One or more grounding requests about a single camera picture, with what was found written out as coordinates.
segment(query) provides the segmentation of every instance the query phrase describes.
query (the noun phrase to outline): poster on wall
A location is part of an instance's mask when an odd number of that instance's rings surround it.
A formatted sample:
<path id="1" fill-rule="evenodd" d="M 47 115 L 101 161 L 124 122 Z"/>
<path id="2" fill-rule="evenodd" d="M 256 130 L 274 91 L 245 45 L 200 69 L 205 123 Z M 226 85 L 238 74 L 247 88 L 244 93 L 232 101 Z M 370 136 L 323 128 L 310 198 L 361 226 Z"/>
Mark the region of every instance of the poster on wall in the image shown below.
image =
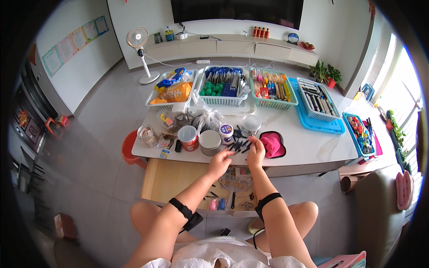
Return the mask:
<path id="1" fill-rule="evenodd" d="M 95 25 L 97 26 L 97 30 L 100 35 L 109 31 L 109 27 L 107 26 L 106 18 L 104 16 L 96 18 Z"/>
<path id="2" fill-rule="evenodd" d="M 42 57 L 42 61 L 51 77 L 64 65 L 56 45 Z"/>
<path id="3" fill-rule="evenodd" d="M 88 43 L 96 39 L 99 35 L 97 27 L 95 26 L 95 20 L 88 22 L 83 26 Z"/>
<path id="4" fill-rule="evenodd" d="M 70 35 L 77 50 L 82 49 L 86 44 L 88 44 L 82 27 L 77 28 Z"/>
<path id="5" fill-rule="evenodd" d="M 72 38 L 70 35 L 67 35 L 63 38 L 60 42 L 57 43 L 57 49 L 60 53 L 61 59 L 63 60 L 63 63 L 66 63 L 71 59 L 74 54 L 76 54 L 77 49 L 75 45 L 73 44 Z"/>

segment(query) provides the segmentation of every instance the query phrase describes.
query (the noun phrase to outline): orange snack bag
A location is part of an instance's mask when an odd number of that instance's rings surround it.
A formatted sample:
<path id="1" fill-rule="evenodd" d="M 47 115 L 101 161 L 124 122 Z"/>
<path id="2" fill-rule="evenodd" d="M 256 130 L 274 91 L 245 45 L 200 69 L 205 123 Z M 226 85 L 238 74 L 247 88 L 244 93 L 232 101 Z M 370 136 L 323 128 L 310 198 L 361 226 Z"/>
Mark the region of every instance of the orange snack bag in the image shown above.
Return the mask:
<path id="1" fill-rule="evenodd" d="M 182 82 L 171 85 L 153 99 L 151 104 L 185 102 L 189 97 L 192 84 L 192 82 Z"/>

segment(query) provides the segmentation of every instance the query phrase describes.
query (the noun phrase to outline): red canister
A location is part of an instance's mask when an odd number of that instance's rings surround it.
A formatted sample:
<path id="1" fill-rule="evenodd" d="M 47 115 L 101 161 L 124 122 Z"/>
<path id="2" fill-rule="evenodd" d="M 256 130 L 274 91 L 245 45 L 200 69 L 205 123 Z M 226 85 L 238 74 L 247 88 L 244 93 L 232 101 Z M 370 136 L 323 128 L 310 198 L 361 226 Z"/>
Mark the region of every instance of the red canister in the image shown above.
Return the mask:
<path id="1" fill-rule="evenodd" d="M 180 143 L 182 143 L 182 147 L 188 152 L 196 150 L 199 146 L 196 128 L 193 126 L 182 127 L 179 132 L 177 132 L 177 137 Z"/>

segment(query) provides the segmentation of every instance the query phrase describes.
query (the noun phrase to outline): black arm band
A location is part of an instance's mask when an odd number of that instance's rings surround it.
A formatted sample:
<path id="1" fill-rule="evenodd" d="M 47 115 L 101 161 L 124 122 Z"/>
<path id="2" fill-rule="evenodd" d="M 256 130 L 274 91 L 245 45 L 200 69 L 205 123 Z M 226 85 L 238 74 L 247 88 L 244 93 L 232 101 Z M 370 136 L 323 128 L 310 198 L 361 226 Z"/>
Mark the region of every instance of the black arm band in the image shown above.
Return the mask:
<path id="1" fill-rule="evenodd" d="M 176 209 L 178 209 L 183 214 L 183 216 L 185 216 L 185 218 L 187 218 L 188 220 L 192 218 L 192 211 L 187 208 L 187 206 L 183 205 L 179 200 L 173 197 L 168 202 L 175 206 Z"/>
<path id="2" fill-rule="evenodd" d="M 279 193 L 272 193 L 267 195 L 265 198 L 263 198 L 262 200 L 259 200 L 258 202 L 258 206 L 255 207 L 255 211 L 256 213 L 258 213 L 259 218 L 261 218 L 262 222 L 264 222 L 264 218 L 262 217 L 262 208 L 271 200 L 275 199 L 275 198 L 281 198 L 281 195 Z"/>

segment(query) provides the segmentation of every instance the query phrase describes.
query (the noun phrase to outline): blue stool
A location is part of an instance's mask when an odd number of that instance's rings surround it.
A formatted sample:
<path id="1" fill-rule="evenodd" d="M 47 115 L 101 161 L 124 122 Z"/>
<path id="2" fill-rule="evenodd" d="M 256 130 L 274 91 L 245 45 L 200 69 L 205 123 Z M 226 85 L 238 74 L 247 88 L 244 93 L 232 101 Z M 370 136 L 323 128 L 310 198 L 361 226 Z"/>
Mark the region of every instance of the blue stool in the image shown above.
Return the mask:
<path id="1" fill-rule="evenodd" d="M 365 94 L 365 92 L 369 90 L 367 96 L 366 96 L 366 101 L 369 102 L 372 99 L 372 96 L 374 95 L 374 88 L 372 88 L 372 86 L 370 84 L 365 84 L 362 87 L 362 92 Z"/>

